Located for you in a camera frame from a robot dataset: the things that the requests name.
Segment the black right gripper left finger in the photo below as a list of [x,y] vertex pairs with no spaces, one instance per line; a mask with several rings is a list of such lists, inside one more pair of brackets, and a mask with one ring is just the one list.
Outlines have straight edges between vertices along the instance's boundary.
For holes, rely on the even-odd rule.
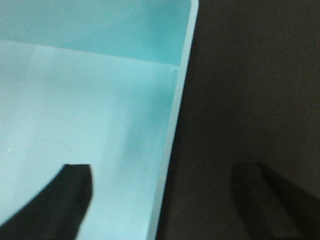
[[26,205],[0,226],[2,240],[74,240],[93,197],[88,164],[65,164]]

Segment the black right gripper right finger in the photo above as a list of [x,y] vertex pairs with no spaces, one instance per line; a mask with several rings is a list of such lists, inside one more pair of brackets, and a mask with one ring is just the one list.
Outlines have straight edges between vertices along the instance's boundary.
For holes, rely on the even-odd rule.
[[232,166],[232,198],[251,240],[320,238],[320,199],[260,162]]

